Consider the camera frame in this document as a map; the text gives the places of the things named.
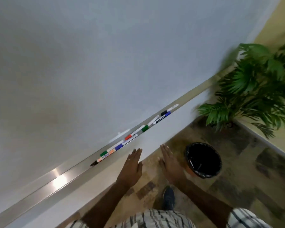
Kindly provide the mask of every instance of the plaid shirt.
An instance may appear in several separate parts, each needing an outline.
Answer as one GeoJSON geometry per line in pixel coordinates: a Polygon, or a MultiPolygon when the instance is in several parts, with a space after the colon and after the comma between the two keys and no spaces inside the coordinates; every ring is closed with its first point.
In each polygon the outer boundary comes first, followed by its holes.
{"type": "MultiPolygon", "coordinates": [[[[81,221],[70,223],[67,228],[88,228],[81,221]]],[[[114,228],[196,228],[189,218],[176,211],[149,209],[137,213],[114,228]]],[[[226,228],[271,228],[247,209],[234,209],[226,228]]]]}

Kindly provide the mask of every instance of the stone tile floor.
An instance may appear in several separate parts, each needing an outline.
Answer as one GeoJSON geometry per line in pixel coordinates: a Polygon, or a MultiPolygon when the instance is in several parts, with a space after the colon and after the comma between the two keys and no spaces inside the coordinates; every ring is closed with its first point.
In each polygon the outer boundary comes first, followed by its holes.
{"type": "MultiPolygon", "coordinates": [[[[206,142],[213,146],[221,156],[222,170],[210,179],[187,173],[191,181],[233,207],[251,210],[273,227],[285,227],[283,157],[237,125],[215,133],[211,127],[205,127],[204,119],[200,119],[166,142],[183,167],[186,167],[183,152],[192,142],[206,142]]],[[[143,161],[141,179],[119,202],[105,227],[148,208],[160,209],[162,191],[168,184],[158,165],[160,156],[160,149],[157,149],[143,161]]],[[[215,227],[186,195],[175,187],[173,189],[175,210],[188,216],[199,228],[215,227]]]]}

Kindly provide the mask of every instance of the whiteboard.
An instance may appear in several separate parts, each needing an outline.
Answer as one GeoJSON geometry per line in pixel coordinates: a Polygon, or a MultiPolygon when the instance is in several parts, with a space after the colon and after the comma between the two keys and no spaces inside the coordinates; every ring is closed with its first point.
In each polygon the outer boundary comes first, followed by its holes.
{"type": "Polygon", "coordinates": [[[0,0],[0,196],[207,80],[272,0],[0,0]]]}

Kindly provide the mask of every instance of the shirt sleeve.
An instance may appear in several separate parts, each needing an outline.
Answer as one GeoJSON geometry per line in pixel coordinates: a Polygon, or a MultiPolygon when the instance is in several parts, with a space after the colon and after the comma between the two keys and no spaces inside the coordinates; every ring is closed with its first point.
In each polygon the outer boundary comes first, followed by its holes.
{"type": "Polygon", "coordinates": [[[226,228],[272,228],[247,209],[234,209],[229,216],[226,228]]]}
{"type": "Polygon", "coordinates": [[[70,222],[66,228],[89,228],[84,222],[80,220],[76,220],[73,222],[70,222]]]}

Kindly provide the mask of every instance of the trash bin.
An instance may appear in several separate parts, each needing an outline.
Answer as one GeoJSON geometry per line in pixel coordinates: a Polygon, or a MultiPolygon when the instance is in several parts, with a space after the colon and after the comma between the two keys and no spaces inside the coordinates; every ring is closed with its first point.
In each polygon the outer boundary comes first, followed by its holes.
{"type": "Polygon", "coordinates": [[[189,168],[201,178],[211,178],[221,171],[222,160],[216,150],[203,142],[194,142],[185,149],[189,168]]]}

